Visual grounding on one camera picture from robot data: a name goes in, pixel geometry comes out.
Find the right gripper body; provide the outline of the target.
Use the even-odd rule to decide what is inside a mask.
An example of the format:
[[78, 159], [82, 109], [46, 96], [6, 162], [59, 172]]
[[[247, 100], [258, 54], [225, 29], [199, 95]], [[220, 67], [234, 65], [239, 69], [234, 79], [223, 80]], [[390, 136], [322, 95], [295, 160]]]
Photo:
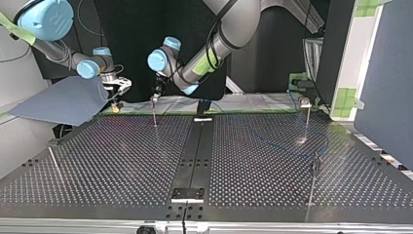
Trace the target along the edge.
[[119, 113], [124, 107], [123, 98], [121, 95], [116, 95], [110, 101], [111, 110], [113, 113]]

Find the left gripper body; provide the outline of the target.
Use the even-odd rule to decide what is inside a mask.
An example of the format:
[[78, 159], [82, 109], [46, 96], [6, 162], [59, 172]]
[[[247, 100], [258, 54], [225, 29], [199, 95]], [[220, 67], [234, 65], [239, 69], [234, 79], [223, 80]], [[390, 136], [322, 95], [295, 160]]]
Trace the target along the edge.
[[153, 96], [160, 97], [166, 89], [167, 78], [165, 76], [157, 76], [154, 81]]

